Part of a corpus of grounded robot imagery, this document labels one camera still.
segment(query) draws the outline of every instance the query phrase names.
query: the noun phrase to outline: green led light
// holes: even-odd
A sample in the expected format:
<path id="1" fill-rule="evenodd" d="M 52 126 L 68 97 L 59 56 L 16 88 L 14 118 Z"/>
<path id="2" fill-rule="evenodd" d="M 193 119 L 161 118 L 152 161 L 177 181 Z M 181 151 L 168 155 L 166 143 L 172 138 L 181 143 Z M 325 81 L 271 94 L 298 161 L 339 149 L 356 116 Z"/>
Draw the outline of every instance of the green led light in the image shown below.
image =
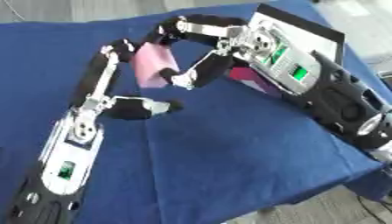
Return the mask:
<path id="1" fill-rule="evenodd" d="M 308 74 L 308 71 L 306 71 L 303 67 L 297 66 L 296 70 L 292 73 L 292 77 L 294 79 L 301 81 L 306 75 Z"/>
<path id="2" fill-rule="evenodd" d="M 61 166 L 61 169 L 59 170 L 59 174 L 57 176 L 69 180 L 72 176 L 72 173 L 74 172 L 74 168 L 75 168 L 74 163 L 65 161 Z"/>
<path id="3" fill-rule="evenodd" d="M 271 56 L 271 64 L 274 65 L 275 63 L 277 63 L 277 60 L 280 58 L 280 56 L 282 56 L 284 54 L 284 52 L 286 51 L 287 46 L 285 45 L 280 45 L 279 48 L 277 49 L 277 51 L 275 51 L 272 56 Z"/>

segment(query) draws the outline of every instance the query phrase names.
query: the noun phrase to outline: robotic finger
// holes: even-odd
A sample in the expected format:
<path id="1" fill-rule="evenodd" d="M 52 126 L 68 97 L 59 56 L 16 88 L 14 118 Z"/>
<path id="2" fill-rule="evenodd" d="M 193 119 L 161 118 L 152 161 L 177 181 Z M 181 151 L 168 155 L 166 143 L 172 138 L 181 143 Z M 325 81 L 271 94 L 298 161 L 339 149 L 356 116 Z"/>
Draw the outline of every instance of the robotic finger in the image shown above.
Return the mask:
<path id="1" fill-rule="evenodd" d="M 301 50 L 274 22 L 181 16 L 159 24 L 153 34 L 147 41 L 160 45 L 187 39 L 213 47 L 185 72 L 162 69 L 159 75 L 168 83 L 190 90 L 232 67 L 250 67 L 329 132 L 371 158 L 392 162 L 391 106 L 319 52 Z"/>
<path id="2" fill-rule="evenodd" d="M 45 147 L 18 189 L 6 223 L 72 223 L 83 202 L 83 192 L 104 138 L 99 116 L 148 119 L 180 110 L 175 101 L 153 101 L 135 96 L 111 96 L 118 64 L 128 63 L 137 50 L 127 39 L 105 45 L 91 59 L 70 108 L 56 122 Z"/>

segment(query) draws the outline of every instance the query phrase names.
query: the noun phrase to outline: blue fabric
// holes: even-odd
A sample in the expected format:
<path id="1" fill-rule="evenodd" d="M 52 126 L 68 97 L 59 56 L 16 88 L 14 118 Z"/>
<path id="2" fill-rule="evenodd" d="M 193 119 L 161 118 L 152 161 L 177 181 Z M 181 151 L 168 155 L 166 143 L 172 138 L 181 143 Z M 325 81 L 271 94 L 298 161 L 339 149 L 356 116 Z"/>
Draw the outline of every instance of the blue fabric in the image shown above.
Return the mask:
<path id="1" fill-rule="evenodd" d="M 305 1 L 271 5 L 326 23 Z M 255 8 L 242 4 L 110 22 L 0 25 L 1 213 L 101 45 L 123 37 L 138 40 L 173 14 L 249 18 Z M 205 50 L 194 43 L 174 46 L 182 67 Z M 350 49 L 345 65 L 392 99 Z M 178 99 L 185 110 L 147 122 L 103 119 L 104 144 L 76 223 L 219 223 L 307 199 L 380 167 L 295 108 L 224 77 L 190 92 L 141 91 L 124 66 L 116 92 Z"/>

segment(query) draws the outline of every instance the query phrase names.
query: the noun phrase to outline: cable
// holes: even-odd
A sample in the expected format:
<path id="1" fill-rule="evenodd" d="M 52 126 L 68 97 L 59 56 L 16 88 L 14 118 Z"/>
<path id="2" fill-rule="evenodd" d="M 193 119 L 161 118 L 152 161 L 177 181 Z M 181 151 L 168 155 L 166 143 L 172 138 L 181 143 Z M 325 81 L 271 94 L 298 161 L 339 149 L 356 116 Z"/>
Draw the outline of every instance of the cable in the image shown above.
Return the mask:
<path id="1" fill-rule="evenodd" d="M 384 220 L 382 220 L 382 218 L 378 217 L 375 213 L 373 213 L 372 211 L 370 211 L 370 209 L 365 206 L 365 204 L 363 204 L 362 198 L 360 195 L 357 195 L 357 200 L 360 202 L 360 205 L 363 207 L 363 209 L 365 209 L 365 211 L 367 211 L 368 214 L 370 214 L 371 216 L 373 216 L 373 218 L 375 220 L 377 220 L 379 223 L 381 224 L 387 224 L 387 222 L 385 222 Z"/>
<path id="2" fill-rule="evenodd" d="M 17 10 L 14 9 L 14 7 L 12 7 L 12 5 L 10 4 L 10 2 L 8 2 L 8 0 L 3 0 L 3 2 L 8 6 L 8 8 L 12 11 L 12 13 L 17 16 L 17 18 L 20 21 L 26 21 L 26 19 L 24 17 L 22 17 L 22 15 L 19 14 L 19 12 Z"/>

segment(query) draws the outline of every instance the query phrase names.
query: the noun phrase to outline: metal screw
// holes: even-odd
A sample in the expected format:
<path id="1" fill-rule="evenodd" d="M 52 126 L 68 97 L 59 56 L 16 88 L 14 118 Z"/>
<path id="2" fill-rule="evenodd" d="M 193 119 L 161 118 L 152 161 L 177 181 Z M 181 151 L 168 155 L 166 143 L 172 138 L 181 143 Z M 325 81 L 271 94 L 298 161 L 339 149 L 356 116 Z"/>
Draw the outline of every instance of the metal screw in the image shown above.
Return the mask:
<path id="1" fill-rule="evenodd" d="M 35 192 L 31 192 L 27 194 L 26 200 L 35 205 L 39 202 L 39 195 Z"/>

